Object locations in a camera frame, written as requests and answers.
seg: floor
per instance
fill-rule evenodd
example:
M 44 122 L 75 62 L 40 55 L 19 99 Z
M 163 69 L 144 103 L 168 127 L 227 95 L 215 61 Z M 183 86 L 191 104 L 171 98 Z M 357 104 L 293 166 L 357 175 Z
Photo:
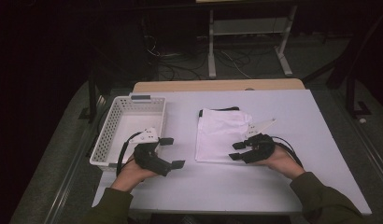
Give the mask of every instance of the floor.
M 243 38 L 253 39 L 252 43 L 256 44 L 244 43 Z M 285 54 L 293 77 L 303 78 L 321 68 L 340 55 L 348 43 L 347 38 L 331 38 L 325 44 L 322 40 L 323 36 L 319 34 L 291 37 Z M 215 41 L 217 79 L 284 77 L 274 53 L 279 43 L 277 36 L 241 36 Z M 198 47 L 193 54 L 166 52 L 167 56 L 163 56 L 162 53 L 158 74 L 153 80 L 207 79 L 207 47 L 204 44 Z M 328 75 L 330 71 L 305 86 L 312 91 L 336 144 L 373 211 L 366 217 L 367 223 L 383 223 L 383 175 L 379 172 L 383 167 L 376 165 L 377 159 L 383 160 L 383 107 L 361 83 L 357 83 L 357 100 L 364 101 L 372 115 L 352 119 L 344 109 L 344 85 L 339 90 L 329 90 L 325 86 Z M 80 220 L 91 207 L 101 175 L 101 171 L 89 163 L 94 137 L 99 134 L 97 127 L 102 125 L 104 119 L 101 117 L 113 96 L 129 91 L 131 89 L 117 89 L 112 95 L 100 98 L 98 115 L 89 123 L 79 119 L 82 109 L 88 107 L 87 83 L 80 87 L 69 102 L 11 223 L 77 223 Z M 291 216 L 290 221 L 304 223 L 298 215 Z

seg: table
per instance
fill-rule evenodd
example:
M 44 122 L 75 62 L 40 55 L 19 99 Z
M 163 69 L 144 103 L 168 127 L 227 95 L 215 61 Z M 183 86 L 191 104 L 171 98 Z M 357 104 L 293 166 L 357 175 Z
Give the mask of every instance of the table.
M 262 83 L 269 82 L 272 85 L 264 85 L 264 90 L 234 90 L 244 90 L 245 87 L 257 90 Z M 287 90 L 278 90 L 288 82 L 294 82 L 295 85 L 290 85 Z M 148 179 L 137 186 L 133 190 L 135 198 L 131 204 L 132 211 L 259 215 L 301 212 L 299 200 L 289 187 L 290 180 L 266 167 L 195 161 L 198 110 L 237 105 L 255 121 L 276 118 L 276 125 L 266 133 L 287 139 L 306 170 L 348 196 L 363 214 L 371 214 L 311 92 L 301 88 L 303 85 L 298 85 L 297 79 L 212 80 L 201 82 L 200 85 L 191 82 L 191 87 L 187 88 L 188 83 L 152 82 L 135 85 L 138 94 L 144 92 L 166 98 L 167 122 L 164 132 L 165 136 L 174 137 L 175 143 L 165 147 L 160 157 L 167 161 L 186 160 L 186 163 L 183 169 L 172 171 L 167 177 Z M 156 91 L 156 85 L 164 91 Z M 198 85 L 198 88 L 190 91 L 193 85 Z M 149 86 L 156 92 L 146 92 Z M 209 91 L 208 86 L 217 89 Z M 230 90 L 224 91 L 226 87 L 230 87 Z M 103 173 L 93 205 L 99 202 L 104 189 L 114 178 L 114 172 Z
M 291 68 L 284 55 L 285 46 L 291 33 L 291 27 L 297 6 L 292 6 L 288 17 L 263 18 L 249 20 L 214 20 L 214 10 L 209 12 L 209 52 L 208 52 L 208 74 L 209 78 L 216 78 L 214 35 L 244 35 L 244 34 L 282 34 L 282 40 L 276 48 L 276 54 L 286 77 L 292 75 Z
M 135 1 L 130 3 L 129 1 L 116 1 L 109 0 L 105 2 L 100 2 L 100 4 L 88 4 L 87 6 L 83 1 L 81 3 L 79 1 L 75 1 L 72 3 L 71 12 L 72 13 L 83 13 L 83 14 L 117 14 L 117 13 L 149 13 L 154 11 L 182 11 L 184 15 L 189 15 L 188 11 L 193 10 L 214 10 L 214 9 L 225 9 L 225 8 L 236 8 L 236 7 L 290 7 L 291 11 L 286 18 L 275 18 L 274 25 L 270 28 L 271 32 L 268 33 L 283 33 L 282 41 L 278 48 L 276 48 L 276 54 L 280 61 L 281 67 L 284 70 L 285 75 L 291 75 L 291 69 L 287 63 L 287 60 L 284 55 L 284 49 L 287 43 L 288 34 L 290 28 L 292 27 L 292 21 L 294 17 L 294 13 L 296 11 L 296 7 L 325 7 L 325 6 L 335 6 L 338 8 L 341 4 L 342 7 L 345 7 L 347 4 L 356 4 L 356 3 L 364 3 L 363 1 L 350 1 L 350 0 L 342 0 L 342 1 L 334 1 L 334 0 L 250 0 L 250 1 L 239 1 L 239 0 L 230 0 L 230 1 L 221 1 L 221 0 L 196 0 L 196 1 Z M 216 76 L 215 69 L 215 60 L 213 54 L 213 35 L 214 35 L 214 26 L 215 22 L 212 19 L 212 14 L 209 18 L 209 27 L 212 32 L 210 32 L 209 40 L 209 53 L 208 53 L 208 71 L 209 76 L 214 78 Z M 309 18 L 303 18 L 299 21 L 306 21 Z M 284 22 L 284 26 L 279 27 L 279 24 Z M 237 24 L 232 24 L 235 27 L 245 27 L 239 26 Z M 90 119 L 90 122 L 94 119 L 96 115 L 96 98 L 95 98 L 95 77 L 91 75 L 89 77 L 90 85 L 90 114 L 84 115 L 86 118 Z

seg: white table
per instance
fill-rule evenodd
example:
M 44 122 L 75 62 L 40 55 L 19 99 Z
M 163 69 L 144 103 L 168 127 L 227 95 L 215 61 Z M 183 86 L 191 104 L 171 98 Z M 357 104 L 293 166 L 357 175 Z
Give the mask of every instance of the white table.
M 131 209 L 151 213 L 292 214 L 301 212 L 290 180 L 262 166 L 202 163 L 194 159 L 198 111 L 239 106 L 254 121 L 277 119 L 266 133 L 282 137 L 296 150 L 305 169 L 349 197 L 365 215 L 371 210 L 349 171 L 308 90 L 147 92 L 166 98 L 163 147 L 167 161 L 186 160 L 167 177 L 146 180 L 133 190 Z M 93 205 L 115 179 L 104 172 Z

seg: person's left hand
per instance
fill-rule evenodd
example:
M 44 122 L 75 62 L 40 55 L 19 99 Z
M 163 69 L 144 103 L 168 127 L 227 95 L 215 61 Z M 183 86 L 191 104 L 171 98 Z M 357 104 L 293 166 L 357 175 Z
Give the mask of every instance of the person's left hand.
M 113 189 L 121 191 L 131 191 L 144 179 L 154 177 L 157 174 L 146 169 L 142 169 L 134 160 L 134 155 L 128 159 L 126 165 L 121 169 L 119 176 L 113 182 Z

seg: white tag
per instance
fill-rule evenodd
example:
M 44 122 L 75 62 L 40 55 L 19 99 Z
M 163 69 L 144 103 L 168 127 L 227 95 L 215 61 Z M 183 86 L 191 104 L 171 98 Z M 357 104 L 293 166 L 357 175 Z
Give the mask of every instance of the white tag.
M 245 133 L 245 137 L 249 139 L 251 136 L 254 136 L 256 134 L 263 132 L 266 128 L 273 125 L 276 121 L 277 121 L 276 119 L 269 119 L 262 122 L 249 124 L 248 130 Z
M 157 136 L 156 129 L 149 128 L 146 129 L 144 132 L 140 133 L 139 135 L 135 136 L 133 139 L 131 139 L 130 143 L 154 143 L 158 141 L 159 137 Z

